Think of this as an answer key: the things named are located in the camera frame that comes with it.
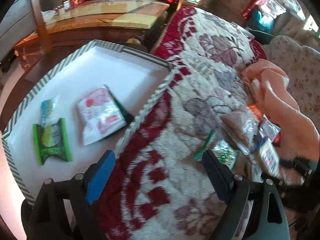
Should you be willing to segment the blue cracker pack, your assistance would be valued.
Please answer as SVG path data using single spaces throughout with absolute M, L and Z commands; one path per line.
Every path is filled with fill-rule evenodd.
M 263 172 L 273 177 L 278 175 L 279 156 L 268 137 L 261 139 L 253 154 Z

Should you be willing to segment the dark green snack packet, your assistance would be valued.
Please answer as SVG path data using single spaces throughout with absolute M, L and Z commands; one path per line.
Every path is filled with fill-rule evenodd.
M 36 157 L 40 165 L 44 165 L 50 157 L 66 162 L 73 160 L 68 143 L 65 118 L 60 118 L 57 123 L 47 127 L 33 124 L 32 131 Z

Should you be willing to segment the green round biscuit packet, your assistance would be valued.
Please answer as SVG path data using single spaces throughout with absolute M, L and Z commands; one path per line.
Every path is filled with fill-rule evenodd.
M 193 159 L 195 161 L 201 161 L 206 150 L 211 150 L 218 161 L 225 164 L 230 170 L 233 169 L 239 153 L 239 151 L 232 148 L 215 130 L 210 131 L 204 145 L 193 156 Z

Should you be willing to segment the clear bag of nuts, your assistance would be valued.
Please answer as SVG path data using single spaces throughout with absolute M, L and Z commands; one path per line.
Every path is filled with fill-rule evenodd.
M 260 121 L 248 107 L 221 114 L 217 121 L 244 155 L 253 151 Z

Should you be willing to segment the orange cracker packet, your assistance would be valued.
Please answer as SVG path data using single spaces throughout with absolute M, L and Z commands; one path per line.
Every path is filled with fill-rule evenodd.
M 261 121 L 263 119 L 264 113 L 261 111 L 261 109 L 258 107 L 257 104 L 249 105 L 248 107 L 253 114 Z

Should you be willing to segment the white pink snack packet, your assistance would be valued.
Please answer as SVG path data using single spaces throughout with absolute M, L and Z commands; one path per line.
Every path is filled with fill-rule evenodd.
M 84 123 L 82 142 L 85 146 L 112 135 L 127 124 L 120 107 L 106 86 L 81 99 L 77 108 Z

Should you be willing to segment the blue milk sachima packet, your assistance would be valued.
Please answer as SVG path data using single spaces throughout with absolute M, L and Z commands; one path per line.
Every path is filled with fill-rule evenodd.
M 41 126 L 46 127 L 53 123 L 55 119 L 55 109 L 57 97 L 44 100 L 41 103 Z

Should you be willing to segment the white chevron-trimmed box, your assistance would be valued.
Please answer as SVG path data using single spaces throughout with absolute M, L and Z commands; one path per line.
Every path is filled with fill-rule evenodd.
M 33 204 L 46 178 L 67 180 L 84 172 L 106 150 L 120 151 L 124 131 L 85 145 L 85 123 L 78 104 L 107 86 L 133 116 L 143 114 L 173 75 L 168 61 L 119 44 L 94 40 L 68 55 L 29 91 L 9 119 L 2 134 L 9 167 L 25 199 Z M 57 98 L 56 119 L 64 118 L 72 161 L 54 157 L 39 164 L 33 125 L 41 120 L 41 103 Z

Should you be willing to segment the floral fleece blanket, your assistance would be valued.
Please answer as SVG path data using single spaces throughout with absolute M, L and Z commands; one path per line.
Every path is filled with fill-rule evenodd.
M 252 103 L 240 74 L 266 54 L 192 6 L 174 14 L 153 53 L 175 75 L 119 155 L 94 214 L 109 239 L 208 239 L 226 206 L 194 157 L 217 115 Z

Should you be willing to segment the floral sofa cushion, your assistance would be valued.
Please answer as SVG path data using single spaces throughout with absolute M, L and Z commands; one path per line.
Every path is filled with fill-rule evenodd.
M 300 111 L 319 126 L 319 52 L 287 36 L 276 36 L 262 46 L 267 59 L 289 77 L 287 90 Z

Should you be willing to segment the teal bag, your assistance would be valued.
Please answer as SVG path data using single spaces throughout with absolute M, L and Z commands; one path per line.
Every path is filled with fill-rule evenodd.
M 247 22 L 248 31 L 255 36 L 255 40 L 260 44 L 269 44 L 274 38 L 272 31 L 274 19 L 264 15 L 260 10 L 254 9 Z

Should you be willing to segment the wooden glass-top table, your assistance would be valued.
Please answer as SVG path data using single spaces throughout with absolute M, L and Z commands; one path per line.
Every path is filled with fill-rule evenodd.
M 149 52 L 168 17 L 169 4 L 156 0 L 85 2 L 45 23 L 54 49 L 79 48 L 91 40 L 134 43 Z

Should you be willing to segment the wooden chair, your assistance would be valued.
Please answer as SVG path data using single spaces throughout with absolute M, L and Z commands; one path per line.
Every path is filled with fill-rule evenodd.
M 36 23 L 36 32 L 39 37 L 39 43 L 44 53 L 49 53 L 53 50 L 53 46 L 42 17 L 40 0 L 31 0 L 31 8 Z

